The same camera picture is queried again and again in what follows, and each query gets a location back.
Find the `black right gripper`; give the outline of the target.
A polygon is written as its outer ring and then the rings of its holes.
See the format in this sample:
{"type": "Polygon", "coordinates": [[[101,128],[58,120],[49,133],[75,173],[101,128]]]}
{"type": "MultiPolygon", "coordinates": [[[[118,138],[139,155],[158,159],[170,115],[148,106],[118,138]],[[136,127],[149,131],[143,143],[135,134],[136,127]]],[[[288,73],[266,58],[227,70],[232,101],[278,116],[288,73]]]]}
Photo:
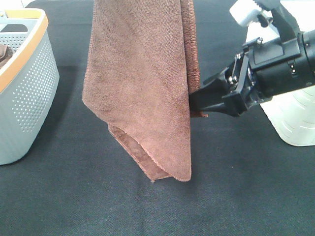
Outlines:
{"type": "Polygon", "coordinates": [[[270,101],[273,96],[304,87],[303,37],[283,41],[276,38],[260,43],[260,38],[243,45],[242,63],[234,65],[239,75],[229,91],[231,68],[210,76],[203,88],[189,95],[190,112],[219,112],[238,117],[252,106],[270,101]]]}

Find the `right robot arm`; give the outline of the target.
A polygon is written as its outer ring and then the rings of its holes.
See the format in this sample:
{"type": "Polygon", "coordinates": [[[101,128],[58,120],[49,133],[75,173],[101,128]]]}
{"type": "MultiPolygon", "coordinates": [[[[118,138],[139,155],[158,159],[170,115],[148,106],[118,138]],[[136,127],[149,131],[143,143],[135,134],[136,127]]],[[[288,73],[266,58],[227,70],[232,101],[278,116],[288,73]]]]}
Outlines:
{"type": "Polygon", "coordinates": [[[282,42],[256,38],[243,45],[234,61],[189,95],[192,112],[220,112],[238,117],[273,96],[315,84],[315,32],[282,42]]]}

